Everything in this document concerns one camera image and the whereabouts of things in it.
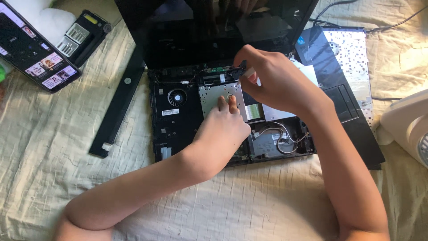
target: smartphone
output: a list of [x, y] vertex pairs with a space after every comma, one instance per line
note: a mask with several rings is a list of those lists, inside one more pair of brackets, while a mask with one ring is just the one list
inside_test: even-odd
[[0, 0], [0, 57], [51, 93], [81, 75], [74, 64], [4, 0]]

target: wrinkled white sheet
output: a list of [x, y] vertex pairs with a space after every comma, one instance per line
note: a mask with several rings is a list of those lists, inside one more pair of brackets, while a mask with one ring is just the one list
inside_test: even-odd
[[[333, 1], [320, 1], [316, 16]], [[428, 4], [360, 0], [322, 19], [340, 25], [394, 24]], [[428, 87], [428, 13], [368, 35], [373, 96]], [[147, 79], [142, 78], [110, 155], [88, 155], [133, 51], [121, 22], [83, 67], [83, 77], [48, 95], [22, 74], [0, 84], [0, 240], [48, 240], [79, 193], [153, 161]], [[390, 102], [374, 101], [375, 125]], [[428, 170], [395, 142], [373, 172], [392, 240], [428, 240]], [[229, 168], [155, 201], [117, 226], [115, 240], [333, 240], [337, 223], [316, 155]]]

